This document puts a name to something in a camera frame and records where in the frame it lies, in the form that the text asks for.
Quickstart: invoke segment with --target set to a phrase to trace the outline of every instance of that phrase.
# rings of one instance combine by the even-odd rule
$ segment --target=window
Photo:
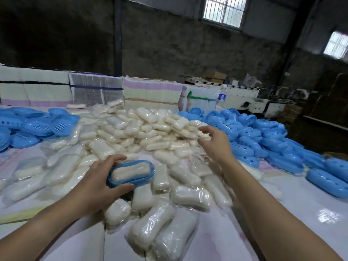
[[[206,0],[203,18],[239,28],[246,0]]]
[[[326,48],[324,54],[332,56],[336,59],[344,58],[348,48],[348,36],[340,32],[333,32]]]

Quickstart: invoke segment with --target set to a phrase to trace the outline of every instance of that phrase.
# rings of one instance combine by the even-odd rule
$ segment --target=forearm
[[[341,260],[232,156],[220,162],[246,221],[267,260]]]
[[[49,243],[76,219],[72,206],[64,199],[48,206],[0,240],[1,260],[34,261]]]

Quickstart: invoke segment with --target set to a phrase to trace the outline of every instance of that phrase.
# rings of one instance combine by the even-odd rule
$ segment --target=water bottle
[[[219,97],[216,100],[216,107],[217,108],[224,109],[222,105],[223,105],[223,103],[226,100],[226,94],[227,94],[227,85],[226,84],[222,84],[222,89],[220,90]]]

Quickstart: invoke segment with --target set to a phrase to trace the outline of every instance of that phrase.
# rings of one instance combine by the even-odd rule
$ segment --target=blue bottle label
[[[218,100],[226,100],[226,94],[219,94]]]

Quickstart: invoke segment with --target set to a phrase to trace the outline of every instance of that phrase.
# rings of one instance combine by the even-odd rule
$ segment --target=person's left hand
[[[116,161],[125,159],[125,155],[117,154],[94,162],[83,179],[62,199],[74,212],[74,219],[92,214],[134,189],[133,184],[122,184],[116,188],[106,185],[111,167]]]

